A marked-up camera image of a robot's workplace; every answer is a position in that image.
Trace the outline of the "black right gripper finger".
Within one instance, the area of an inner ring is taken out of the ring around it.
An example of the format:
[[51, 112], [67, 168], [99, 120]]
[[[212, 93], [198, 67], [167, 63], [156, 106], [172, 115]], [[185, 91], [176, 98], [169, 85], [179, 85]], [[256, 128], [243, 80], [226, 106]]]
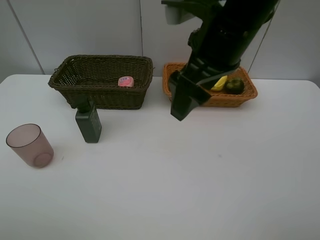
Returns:
[[177, 120], [184, 120], [194, 109], [206, 103], [211, 95], [201, 86], [186, 78], [180, 71], [175, 71], [169, 77], [171, 92], [170, 114]]

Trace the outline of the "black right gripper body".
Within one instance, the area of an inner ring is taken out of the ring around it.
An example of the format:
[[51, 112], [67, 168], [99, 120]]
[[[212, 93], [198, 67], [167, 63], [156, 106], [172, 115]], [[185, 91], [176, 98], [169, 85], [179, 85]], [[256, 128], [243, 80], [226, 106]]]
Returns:
[[259, 31], [257, 20], [235, 14], [219, 14], [204, 21], [189, 36], [192, 52], [180, 76], [193, 85], [211, 88], [234, 72], [241, 57]]

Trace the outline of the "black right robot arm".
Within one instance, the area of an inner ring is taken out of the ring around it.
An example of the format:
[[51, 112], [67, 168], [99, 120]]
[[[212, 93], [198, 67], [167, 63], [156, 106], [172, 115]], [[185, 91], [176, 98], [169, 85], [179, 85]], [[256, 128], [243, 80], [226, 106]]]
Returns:
[[191, 55], [181, 71], [168, 80], [170, 113], [182, 121], [194, 108], [210, 99], [210, 90], [223, 76], [233, 73], [263, 24], [275, 13], [276, 0], [163, 0], [177, 9], [180, 23], [185, 14], [202, 20], [188, 39]]

